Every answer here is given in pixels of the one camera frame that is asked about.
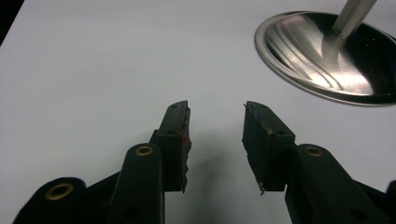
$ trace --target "white table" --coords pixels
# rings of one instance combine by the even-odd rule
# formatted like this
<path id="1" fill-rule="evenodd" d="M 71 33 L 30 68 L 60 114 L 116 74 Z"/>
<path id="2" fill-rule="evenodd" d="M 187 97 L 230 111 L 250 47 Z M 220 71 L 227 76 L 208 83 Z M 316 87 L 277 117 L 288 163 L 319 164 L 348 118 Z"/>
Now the white table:
<path id="1" fill-rule="evenodd" d="M 89 186 L 147 142 L 170 104 L 189 100 L 186 193 L 167 223 L 290 223 L 284 193 L 260 197 L 243 148 L 247 100 L 270 106 L 296 143 L 330 150 L 355 179 L 396 179 L 396 106 L 340 105 L 300 91 L 258 56 L 253 36 L 282 12 L 339 13 L 345 1 L 25 0 L 0 48 L 0 223 L 43 184 Z M 396 36 L 396 2 L 366 22 Z"/>

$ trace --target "metal stand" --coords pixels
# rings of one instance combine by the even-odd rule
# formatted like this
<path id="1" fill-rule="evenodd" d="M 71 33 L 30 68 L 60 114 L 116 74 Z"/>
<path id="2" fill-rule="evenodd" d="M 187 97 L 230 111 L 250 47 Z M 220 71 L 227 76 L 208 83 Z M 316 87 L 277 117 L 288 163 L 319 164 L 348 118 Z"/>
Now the metal stand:
<path id="1" fill-rule="evenodd" d="M 341 14 L 287 12 L 264 21 L 264 62 L 296 87 L 349 105 L 396 103 L 396 41 L 362 23 L 375 0 L 348 0 Z"/>

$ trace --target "round metal base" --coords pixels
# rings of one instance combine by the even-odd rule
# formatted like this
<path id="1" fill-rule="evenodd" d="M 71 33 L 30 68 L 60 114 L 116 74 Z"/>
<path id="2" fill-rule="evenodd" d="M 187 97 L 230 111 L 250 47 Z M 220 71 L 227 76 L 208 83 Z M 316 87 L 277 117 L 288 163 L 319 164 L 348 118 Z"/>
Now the round metal base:
<path id="1" fill-rule="evenodd" d="M 265 63 L 298 88 L 349 105 L 396 103 L 396 41 L 362 24 L 336 34 L 337 15 L 289 12 L 264 21 L 255 43 Z"/>

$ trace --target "dark background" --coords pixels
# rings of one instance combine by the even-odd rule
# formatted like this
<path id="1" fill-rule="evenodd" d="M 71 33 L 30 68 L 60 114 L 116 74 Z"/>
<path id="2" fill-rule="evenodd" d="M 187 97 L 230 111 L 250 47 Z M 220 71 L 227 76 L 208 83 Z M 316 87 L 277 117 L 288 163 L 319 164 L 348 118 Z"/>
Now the dark background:
<path id="1" fill-rule="evenodd" d="M 18 11 L 23 4 L 23 0 L 7 0 L 3 1 L 0 6 L 0 46 L 6 37 L 9 28 L 14 22 Z"/>

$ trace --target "stainless steel plate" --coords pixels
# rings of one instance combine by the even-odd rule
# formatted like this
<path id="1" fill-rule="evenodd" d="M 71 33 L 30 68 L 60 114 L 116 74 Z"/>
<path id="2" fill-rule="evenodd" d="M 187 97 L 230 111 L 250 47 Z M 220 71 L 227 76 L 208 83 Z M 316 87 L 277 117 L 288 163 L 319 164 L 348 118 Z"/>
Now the stainless steel plate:
<path id="1" fill-rule="evenodd" d="M 255 43 L 278 75 L 304 91 L 349 105 L 396 103 L 396 42 L 362 24 L 344 37 L 337 15 L 288 12 L 264 21 Z"/>

